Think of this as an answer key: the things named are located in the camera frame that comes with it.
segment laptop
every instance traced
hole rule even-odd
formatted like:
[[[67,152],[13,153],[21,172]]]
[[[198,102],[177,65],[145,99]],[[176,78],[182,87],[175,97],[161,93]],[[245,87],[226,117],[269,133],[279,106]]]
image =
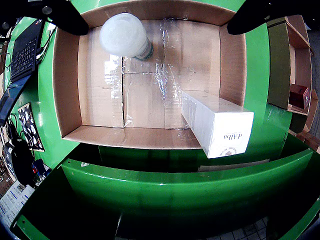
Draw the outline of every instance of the laptop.
[[[37,49],[45,21],[35,20],[14,41],[11,59],[11,84],[0,100],[0,126],[6,125],[8,117],[33,72],[36,71]]]
[[[36,70],[37,49],[45,21],[35,20],[14,41],[11,59],[11,83],[33,73]]]

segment laptop keyboard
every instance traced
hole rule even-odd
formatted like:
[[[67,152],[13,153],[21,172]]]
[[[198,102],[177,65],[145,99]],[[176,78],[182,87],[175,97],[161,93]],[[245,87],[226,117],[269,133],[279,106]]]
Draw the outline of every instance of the laptop keyboard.
[[[11,60],[11,78],[32,68],[36,54],[36,40],[37,38],[35,37],[26,44],[24,49],[13,54]]]

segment white product box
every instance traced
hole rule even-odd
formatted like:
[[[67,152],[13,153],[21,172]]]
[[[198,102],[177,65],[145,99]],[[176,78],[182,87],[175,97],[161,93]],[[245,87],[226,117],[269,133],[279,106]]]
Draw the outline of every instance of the white product box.
[[[204,91],[183,91],[181,113],[209,159],[246,152],[253,112]]]

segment white light bulb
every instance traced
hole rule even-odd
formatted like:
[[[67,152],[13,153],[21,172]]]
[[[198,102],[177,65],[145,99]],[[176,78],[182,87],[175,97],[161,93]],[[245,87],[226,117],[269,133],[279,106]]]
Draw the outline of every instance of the white light bulb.
[[[130,13],[109,18],[101,28],[100,43],[108,53],[116,56],[145,60],[153,53],[144,26]]]

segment table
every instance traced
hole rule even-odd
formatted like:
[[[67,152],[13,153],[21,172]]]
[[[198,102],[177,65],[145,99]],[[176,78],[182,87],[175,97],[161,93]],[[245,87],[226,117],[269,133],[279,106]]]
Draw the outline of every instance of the table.
[[[86,12],[107,4],[119,2],[118,0],[73,0],[72,4],[80,13]],[[200,0],[199,2],[218,5],[237,11],[243,0]],[[33,18],[24,17],[12,32],[11,41],[8,44],[8,52],[12,54],[14,41],[32,22]],[[46,31],[48,23],[44,27],[41,44],[48,39]],[[36,152],[37,159],[42,158],[44,163],[55,168],[79,143],[63,140],[60,135],[56,118],[53,85],[52,85],[52,58],[54,48],[53,35],[48,51],[38,68],[37,76],[31,79],[12,113],[18,115],[17,109],[26,103],[31,103],[34,120],[40,135],[45,152]],[[247,82],[244,107],[254,112],[254,121],[250,141],[246,153],[231,156],[229,158],[211,159],[215,165],[236,164],[253,162],[263,159],[276,159],[280,156],[286,140],[292,113],[276,106],[267,104],[269,90],[269,37],[267,25],[245,34],[247,47]],[[10,78],[10,69],[5,70],[5,84]]]

